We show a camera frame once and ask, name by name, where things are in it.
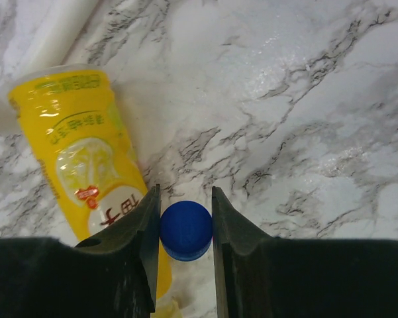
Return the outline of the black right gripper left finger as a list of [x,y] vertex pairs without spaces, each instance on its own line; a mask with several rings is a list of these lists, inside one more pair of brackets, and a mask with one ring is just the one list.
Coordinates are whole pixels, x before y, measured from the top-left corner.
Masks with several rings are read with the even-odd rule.
[[0,317],[149,317],[156,309],[160,188],[71,247],[0,238]]

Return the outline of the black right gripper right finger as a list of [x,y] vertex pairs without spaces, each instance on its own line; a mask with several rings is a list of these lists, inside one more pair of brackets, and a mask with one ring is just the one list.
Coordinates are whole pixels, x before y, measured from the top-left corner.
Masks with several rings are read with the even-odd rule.
[[219,317],[398,317],[398,240],[265,233],[212,189]]

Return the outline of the blue bottle cap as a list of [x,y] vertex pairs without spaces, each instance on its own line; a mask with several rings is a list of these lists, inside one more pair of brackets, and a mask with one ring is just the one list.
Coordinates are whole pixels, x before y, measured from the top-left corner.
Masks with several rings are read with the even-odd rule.
[[160,240],[173,259],[194,261],[208,251],[213,239],[211,214],[194,201],[170,205],[160,218]]

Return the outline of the yellow bottle near centre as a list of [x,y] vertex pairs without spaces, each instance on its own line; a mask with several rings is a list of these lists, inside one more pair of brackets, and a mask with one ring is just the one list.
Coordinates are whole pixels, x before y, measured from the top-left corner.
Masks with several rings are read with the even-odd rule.
[[[27,75],[7,95],[44,177],[79,243],[136,208],[144,183],[105,72],[61,66]],[[180,317],[160,243],[156,309]]]

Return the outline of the white PVC pipe frame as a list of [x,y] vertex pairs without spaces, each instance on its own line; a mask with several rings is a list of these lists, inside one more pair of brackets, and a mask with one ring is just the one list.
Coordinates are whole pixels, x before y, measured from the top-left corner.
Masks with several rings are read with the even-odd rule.
[[97,4],[97,1],[82,0],[53,2],[16,74],[0,85],[0,134],[21,131],[16,111],[7,101],[8,92],[23,77],[61,65]]

